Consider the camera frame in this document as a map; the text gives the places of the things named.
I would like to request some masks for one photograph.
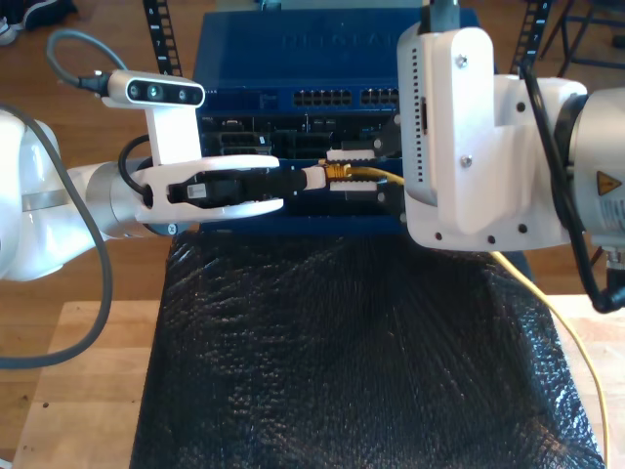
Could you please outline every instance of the yellow warning sticker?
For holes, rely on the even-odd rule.
[[[599,196],[606,195],[623,185],[618,179],[614,179],[603,171],[597,171],[597,191]]]

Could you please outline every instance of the wooden table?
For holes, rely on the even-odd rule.
[[[586,297],[552,297],[572,319],[606,389],[611,467],[625,467],[625,316],[598,315]],[[66,303],[50,351],[79,340],[99,303]],[[15,469],[119,469],[128,467],[157,301],[115,302],[103,335],[71,362],[42,371],[21,435]],[[558,327],[562,346],[600,442],[602,424],[595,387],[572,340]]]

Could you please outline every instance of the gray cable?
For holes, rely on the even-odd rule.
[[[112,49],[110,49],[104,42],[96,39],[94,36],[90,36],[89,34],[78,31],[77,29],[58,29],[48,38],[48,44],[46,45],[46,59],[48,60],[48,64],[54,71],[54,73],[65,83],[78,87],[80,83],[80,78],[78,78],[73,73],[67,71],[65,68],[59,64],[57,60],[57,56],[55,54],[55,48],[59,41],[63,39],[76,39],[81,42],[85,42],[87,44],[91,44],[96,49],[102,51],[109,59],[113,61],[115,66],[122,70],[127,70],[128,67],[122,61],[117,54],[115,54]]]
[[[25,369],[38,368],[40,366],[50,366],[53,364],[66,362],[80,355],[85,350],[87,350],[102,333],[104,326],[106,325],[106,321],[108,320],[110,303],[113,297],[112,267],[110,265],[108,253],[106,252],[104,240],[102,238],[102,235],[100,234],[100,230],[98,229],[98,225],[96,225],[96,222],[91,216],[91,213],[89,213],[89,209],[85,205],[85,202],[83,202],[80,194],[76,190],[76,187],[71,182],[71,178],[69,177],[69,174],[67,174],[67,170],[65,169],[63,162],[61,161],[61,157],[59,156],[57,149],[55,149],[52,142],[50,142],[50,139],[45,134],[41,126],[28,114],[13,106],[0,103],[0,110],[5,110],[17,119],[21,120],[21,122],[23,122],[26,127],[34,132],[34,134],[43,145],[44,149],[46,149],[46,152],[52,160],[52,164],[57,169],[57,173],[59,173],[59,178],[61,179],[65,190],[69,194],[69,198],[71,198],[71,201],[76,206],[78,213],[80,214],[85,222],[85,225],[87,226],[89,234],[94,240],[96,250],[98,251],[98,255],[100,256],[100,264],[102,265],[102,303],[100,304],[100,310],[98,311],[98,315],[96,316],[94,325],[80,342],[64,350],[53,352],[49,355],[43,355],[38,357],[0,357],[0,368]]]

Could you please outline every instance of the screw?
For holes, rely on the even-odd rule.
[[[465,154],[462,158],[460,158],[460,166],[463,168],[470,168],[473,164],[473,157],[469,154]]]
[[[467,56],[463,56],[462,54],[456,58],[456,65],[458,68],[466,68],[469,64],[469,59]]]

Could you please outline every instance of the black plastic sheet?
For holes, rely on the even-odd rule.
[[[604,465],[549,312],[489,256],[183,234],[131,467]]]

